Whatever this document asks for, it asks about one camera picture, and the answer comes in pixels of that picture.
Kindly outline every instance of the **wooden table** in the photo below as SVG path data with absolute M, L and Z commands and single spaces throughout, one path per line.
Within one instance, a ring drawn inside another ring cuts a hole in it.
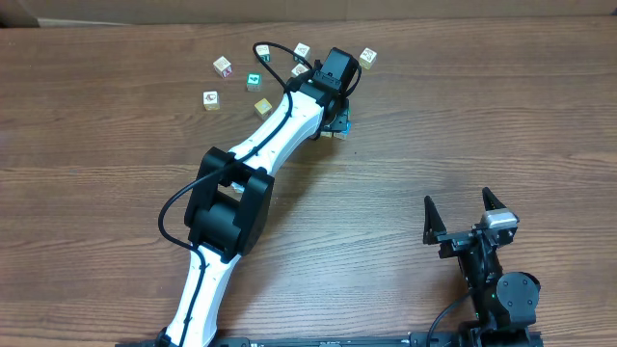
M 349 139 L 306 142 L 277 174 L 221 330 L 426 331 L 465 285 L 422 245 L 422 199 L 458 231 L 489 186 L 522 219 L 504 270 L 543 285 L 533 330 L 548 346 L 617 343 L 617 21 L 554 17 L 0 30 L 0 346 L 112 346 L 169 324 L 189 254 L 156 218 L 209 148 L 259 127 L 258 100 L 280 101 L 270 76 L 246 92 L 247 72 L 266 73 L 257 40 L 379 59 Z M 272 55 L 288 76 L 295 63 Z M 221 111 L 203 110 L 208 90 Z M 167 219 L 182 239 L 186 201 Z M 440 328 L 471 318 L 467 305 Z

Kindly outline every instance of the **black cable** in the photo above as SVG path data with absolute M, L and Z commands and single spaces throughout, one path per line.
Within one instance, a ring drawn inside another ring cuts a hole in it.
M 354 90 L 356 89 L 356 86 L 358 86 L 358 82 L 360 82 L 360 77 L 362 77 L 362 67 L 360 66 L 360 64 L 358 63 L 358 61 L 356 59 L 354 59 L 354 63 L 356 64 L 356 67 L 358 68 L 358 77 L 356 77 L 356 83 L 354 83 L 354 85 L 347 90 L 347 93 L 345 93 L 345 97 L 348 97 L 349 95 L 351 95 L 351 93 L 354 92 Z
M 440 321 L 448 314 L 450 313 L 450 311 L 454 308 L 456 308 L 458 305 L 462 304 L 464 300 L 466 300 L 471 294 L 475 293 L 476 289 L 472 289 L 470 291 L 467 292 L 467 294 L 465 294 L 464 296 L 462 296 L 461 298 L 459 298 L 457 301 L 455 301 L 454 303 L 450 304 L 450 306 L 446 307 L 442 313 L 440 313 L 440 315 L 437 316 L 437 318 L 435 318 L 435 321 L 433 322 L 433 324 L 431 325 L 431 329 L 428 330 L 428 334 L 426 335 L 426 347 L 431 347 L 431 336 L 433 336 L 433 333 L 435 332 L 435 329 L 437 328 L 437 325 L 440 324 Z

